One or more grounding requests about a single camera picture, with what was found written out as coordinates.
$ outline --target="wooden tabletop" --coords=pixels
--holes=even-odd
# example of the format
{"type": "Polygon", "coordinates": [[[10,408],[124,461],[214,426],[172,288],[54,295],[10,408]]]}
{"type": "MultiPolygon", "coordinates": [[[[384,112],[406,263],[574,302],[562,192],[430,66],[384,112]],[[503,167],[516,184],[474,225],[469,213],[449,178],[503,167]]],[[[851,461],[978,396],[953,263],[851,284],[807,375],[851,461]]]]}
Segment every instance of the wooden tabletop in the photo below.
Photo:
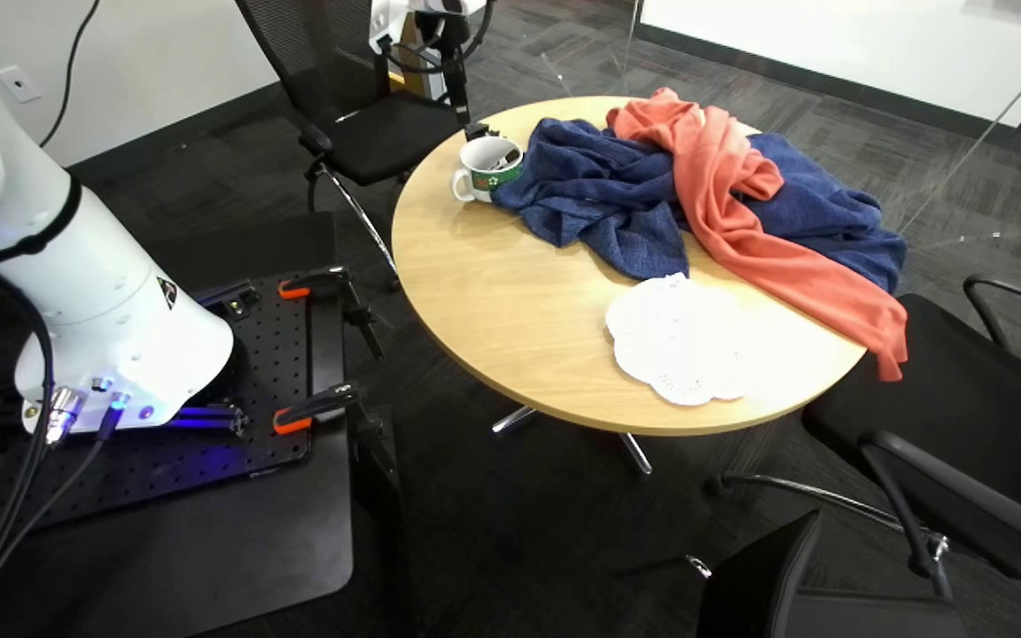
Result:
{"type": "MultiPolygon", "coordinates": [[[[621,95],[527,105],[485,118],[527,142],[537,118],[602,125],[621,95]]],[[[691,281],[735,302],[757,361],[738,401],[678,408],[612,361],[606,309],[635,288],[585,246],[553,247],[513,213],[449,197],[459,136],[406,178],[392,213],[399,288],[430,335],[482,385],[553,420],[635,435],[705,435],[771,424],[833,388],[856,357],[853,342],[721,270],[691,238],[691,281]]]]}

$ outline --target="office chair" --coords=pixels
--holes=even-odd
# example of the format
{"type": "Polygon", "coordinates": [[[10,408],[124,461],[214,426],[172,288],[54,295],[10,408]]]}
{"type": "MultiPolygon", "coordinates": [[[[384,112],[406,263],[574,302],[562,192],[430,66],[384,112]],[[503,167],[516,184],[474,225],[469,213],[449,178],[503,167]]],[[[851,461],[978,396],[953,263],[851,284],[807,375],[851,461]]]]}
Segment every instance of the office chair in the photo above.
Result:
{"type": "Polygon", "coordinates": [[[862,361],[804,408],[804,428],[878,481],[894,515],[771,474],[722,474],[722,487],[761,481],[873,515],[907,537],[918,572],[940,574],[944,543],[926,520],[1021,577],[1021,357],[981,291],[1021,297],[1021,288],[964,281],[990,338],[903,295],[903,385],[885,388],[873,361],[862,361]]]}
{"type": "Polygon", "coordinates": [[[822,515],[756,539],[722,559],[699,605],[699,638],[964,638],[950,600],[875,600],[796,594],[822,515]]]}
{"type": "Polygon", "coordinates": [[[398,270],[366,205],[344,188],[405,178],[464,121],[430,99],[388,92],[386,60],[370,50],[366,0],[237,0],[243,27],[271,66],[302,146],[313,153],[307,205],[325,175],[398,270]]]}

